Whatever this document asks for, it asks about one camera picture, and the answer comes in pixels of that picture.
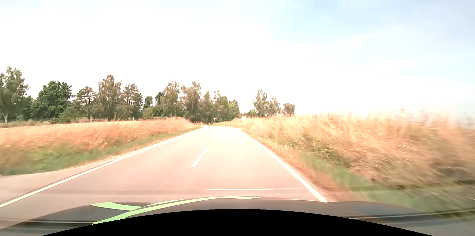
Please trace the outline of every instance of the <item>dark car hood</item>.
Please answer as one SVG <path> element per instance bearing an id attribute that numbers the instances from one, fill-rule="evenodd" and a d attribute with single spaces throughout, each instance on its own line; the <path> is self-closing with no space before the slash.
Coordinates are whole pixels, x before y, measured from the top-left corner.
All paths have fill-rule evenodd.
<path id="1" fill-rule="evenodd" d="M 219 196 L 171 200 L 157 203 L 95 203 L 21 222 L 12 227 L 0 230 L 0 234 L 18 236 L 22 235 L 22 232 L 28 232 L 28 234 L 31 235 L 34 231 L 37 235 L 46 235 L 71 228 L 141 215 L 212 209 L 265 209 L 304 212 L 358 219 L 388 226 L 402 227 L 408 230 L 414 230 L 411 229 L 411 227 L 428 228 L 452 225 L 449 229 L 452 234 L 454 233 L 453 225 L 460 228 L 459 220 L 444 217 L 447 213 L 421 212 L 415 209 L 375 202 L 348 201 L 322 203 L 275 197 Z"/>

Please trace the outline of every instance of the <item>asphalt road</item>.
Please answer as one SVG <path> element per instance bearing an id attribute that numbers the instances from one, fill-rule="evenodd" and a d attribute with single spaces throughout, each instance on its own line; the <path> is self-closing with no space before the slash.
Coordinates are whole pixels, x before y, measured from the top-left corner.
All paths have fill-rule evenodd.
<path id="1" fill-rule="evenodd" d="M 98 202 L 208 196 L 318 201 L 304 184 L 244 132 L 204 127 L 0 207 L 0 220 L 13 220 L 0 228 Z"/>

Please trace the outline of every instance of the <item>tree line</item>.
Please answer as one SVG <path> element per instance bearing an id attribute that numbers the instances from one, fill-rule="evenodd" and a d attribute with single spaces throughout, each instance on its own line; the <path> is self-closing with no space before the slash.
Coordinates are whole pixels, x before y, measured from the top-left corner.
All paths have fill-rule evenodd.
<path id="1" fill-rule="evenodd" d="M 295 113 L 295 105 L 284 103 L 284 108 L 280 107 L 280 103 L 276 98 L 267 99 L 267 92 L 262 89 L 258 90 L 256 98 L 252 100 L 252 108 L 246 112 L 250 117 L 268 117 L 272 115 L 293 115 Z"/>
<path id="2" fill-rule="evenodd" d="M 72 94 L 65 82 L 50 81 L 34 99 L 27 96 L 28 85 L 20 70 L 8 67 L 0 73 L 0 112 L 4 121 L 48 120 L 50 123 L 71 123 L 80 118 L 87 120 L 153 119 L 156 117 L 185 117 L 191 122 L 212 123 L 230 121 L 236 117 L 266 117 L 275 114 L 293 114 L 294 105 L 285 103 L 281 109 L 276 98 L 267 100 L 267 93 L 258 91 L 253 100 L 254 109 L 241 114 L 236 100 L 229 100 L 219 90 L 202 94 L 201 85 L 193 81 L 189 87 L 177 81 L 169 82 L 154 97 L 143 98 L 134 84 L 122 87 L 113 75 L 107 75 L 97 85 L 84 87 Z"/>

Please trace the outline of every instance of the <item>dashed center line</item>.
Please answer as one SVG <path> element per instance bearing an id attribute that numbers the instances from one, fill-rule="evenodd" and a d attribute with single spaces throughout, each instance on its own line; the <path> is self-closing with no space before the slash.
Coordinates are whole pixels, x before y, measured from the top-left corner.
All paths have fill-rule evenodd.
<path id="1" fill-rule="evenodd" d="M 198 159 L 196 159 L 195 163 L 192 165 L 192 167 L 195 167 L 196 165 L 198 165 L 198 162 L 201 160 L 201 158 L 203 158 L 203 156 L 205 155 L 205 153 L 208 151 L 208 149 L 205 149 L 205 151 L 203 151 L 203 153 L 198 157 Z"/>

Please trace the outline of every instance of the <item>white lane marking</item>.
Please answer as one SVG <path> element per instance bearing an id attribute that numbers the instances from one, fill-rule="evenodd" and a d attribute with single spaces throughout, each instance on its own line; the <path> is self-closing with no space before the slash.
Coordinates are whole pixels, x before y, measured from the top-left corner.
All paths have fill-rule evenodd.
<path id="1" fill-rule="evenodd" d="M 30 197 L 30 196 L 32 196 L 32 195 L 34 195 L 34 194 L 37 194 L 37 193 L 39 193 L 39 192 L 42 192 L 42 191 L 44 191 L 44 190 L 47 190 L 47 189 L 52 188 L 52 187 L 54 187 L 54 186 L 57 186 L 57 185 L 59 185 L 59 184 L 65 183 L 65 182 L 67 182 L 67 181 L 69 181 L 69 180 L 72 180 L 72 179 L 75 179 L 75 178 L 79 178 L 80 176 L 83 176 L 83 175 L 85 175 L 85 174 L 87 174 L 87 173 L 91 173 L 91 172 L 96 171 L 96 170 L 98 170 L 98 169 L 100 169 L 100 168 L 102 168 L 102 167 L 105 167 L 105 166 L 111 165 L 111 164 L 113 164 L 113 163 L 116 163 L 116 162 L 118 162 L 118 161 L 120 161 L 120 160 L 124 160 L 125 158 L 128 158 L 128 157 L 134 156 L 134 155 L 136 155 L 136 154 L 145 152 L 145 151 L 147 151 L 147 150 L 149 150 L 149 149 L 156 148 L 156 147 L 161 146 L 161 145 L 163 145 L 163 144 L 167 144 L 167 143 L 169 143 L 169 142 L 172 142 L 172 141 L 174 141 L 174 140 L 176 140 L 176 139 L 179 139 L 179 138 L 181 138 L 181 137 L 187 136 L 187 135 L 189 135 L 189 134 L 191 134 L 191 133 L 194 133 L 194 132 L 196 132 L 196 131 L 199 131 L 199 130 L 194 130 L 194 131 L 188 132 L 188 133 L 186 133 L 186 134 L 183 134 L 183 135 L 180 135 L 180 136 L 176 136 L 176 137 L 174 137 L 174 138 L 170 138 L 170 139 L 168 139 L 168 140 L 159 142 L 159 143 L 157 143 L 157 144 L 150 145 L 149 147 L 145 147 L 143 150 L 141 150 L 141 151 L 139 151 L 139 152 L 136 152 L 136 153 L 127 155 L 127 156 L 122 157 L 122 158 L 117 159 L 117 160 L 113 160 L 113 161 L 111 161 L 111 162 L 109 162 L 109 163 L 107 163 L 107 164 L 104 164 L 104 165 L 102 165 L 102 166 L 94 167 L 94 168 L 92 168 L 92 169 L 90 169 L 90 170 L 84 171 L 84 172 L 79 173 L 79 174 L 77 174 L 77 175 L 74 175 L 74 176 L 72 176 L 72 177 L 69 177 L 69 178 L 60 180 L 60 181 L 55 182 L 55 183 L 53 183 L 53 184 L 47 185 L 47 186 L 45 186 L 45 187 L 43 187 L 43 188 L 34 190 L 34 191 L 32 191 L 32 192 L 30 192 L 30 193 L 27 193 L 27 194 L 25 194 L 25 195 L 23 195 L 23 196 L 17 197 L 17 198 L 15 198 L 15 199 L 10 200 L 10 201 L 4 202 L 3 204 L 0 204 L 0 208 L 5 207 L 5 206 L 7 206 L 7 205 L 9 205 L 9 204 L 12 204 L 12 203 L 14 203 L 14 202 L 18 202 L 18 201 L 20 201 L 21 199 L 24 199 L 24 198 L 26 198 L 26 197 Z"/>
<path id="2" fill-rule="evenodd" d="M 198 162 L 201 160 L 201 158 L 203 158 L 203 156 L 205 155 L 205 153 L 208 151 L 208 149 L 205 149 L 205 151 L 203 151 L 203 153 L 198 157 L 198 159 L 196 159 L 195 163 L 192 165 L 192 167 L 195 167 L 196 165 L 198 165 Z"/>
<path id="3" fill-rule="evenodd" d="M 210 188 L 207 190 L 274 190 L 274 189 L 303 189 L 303 188 Z"/>
<path id="4" fill-rule="evenodd" d="M 320 202 L 328 203 L 328 200 L 325 199 L 320 193 L 318 193 L 312 186 L 310 186 L 303 178 L 301 178 L 294 170 L 292 170 L 288 165 L 286 165 L 279 157 L 273 154 L 269 149 L 267 149 L 264 145 L 257 142 L 255 139 L 251 138 L 251 136 L 244 133 L 247 137 L 249 137 L 253 142 L 259 145 L 264 151 L 266 151 L 272 158 L 274 158 L 279 164 L 281 164 L 288 172 L 290 172 L 300 183 L 302 183 L 308 191 L 310 191 L 313 196 L 315 196 Z"/>

